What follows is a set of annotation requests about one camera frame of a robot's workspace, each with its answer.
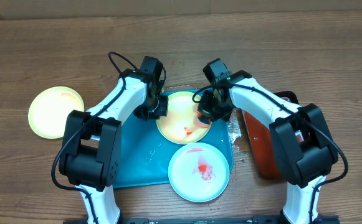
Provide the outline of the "red-stained sponge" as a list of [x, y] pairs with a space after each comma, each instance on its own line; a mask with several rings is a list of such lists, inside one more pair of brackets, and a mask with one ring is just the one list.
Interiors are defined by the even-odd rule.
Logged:
[[194, 123], [199, 128], [208, 128], [211, 125], [211, 120], [205, 116], [198, 116]]

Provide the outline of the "yellow-green plate top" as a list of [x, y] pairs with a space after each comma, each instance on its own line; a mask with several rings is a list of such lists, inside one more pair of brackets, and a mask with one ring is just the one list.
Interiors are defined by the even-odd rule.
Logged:
[[194, 93], [178, 91], [168, 96], [168, 111], [156, 121], [159, 132], [176, 144], [189, 144], [202, 139], [210, 130], [211, 122], [199, 120], [198, 104], [192, 100]]

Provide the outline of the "yellow plate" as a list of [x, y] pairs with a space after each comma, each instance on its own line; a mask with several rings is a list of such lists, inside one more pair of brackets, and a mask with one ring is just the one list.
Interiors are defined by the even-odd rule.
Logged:
[[39, 93], [32, 101], [28, 111], [29, 126], [42, 138], [62, 138], [70, 112], [84, 109], [83, 99], [75, 90], [54, 86]]

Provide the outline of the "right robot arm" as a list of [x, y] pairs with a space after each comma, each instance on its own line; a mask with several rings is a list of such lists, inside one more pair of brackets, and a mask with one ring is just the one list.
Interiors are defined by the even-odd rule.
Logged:
[[337, 218], [317, 212], [318, 194], [329, 184], [327, 175], [339, 158], [321, 109], [314, 104], [300, 106], [258, 84], [246, 71], [231, 72], [217, 58], [203, 68], [210, 83], [198, 100], [200, 122], [229, 120], [239, 108], [269, 130], [278, 170], [287, 181], [287, 199], [279, 221], [285, 223], [338, 223]]

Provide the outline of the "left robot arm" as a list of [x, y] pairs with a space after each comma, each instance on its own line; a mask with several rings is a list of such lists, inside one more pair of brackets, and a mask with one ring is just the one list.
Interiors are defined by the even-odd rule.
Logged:
[[139, 119], [167, 115], [168, 98], [162, 90], [164, 65], [145, 56], [140, 67], [119, 73], [107, 97], [87, 112], [73, 110], [67, 117], [62, 147], [51, 168], [56, 187], [80, 192], [87, 219], [84, 223], [118, 223], [113, 183], [121, 157], [123, 123], [133, 114]]

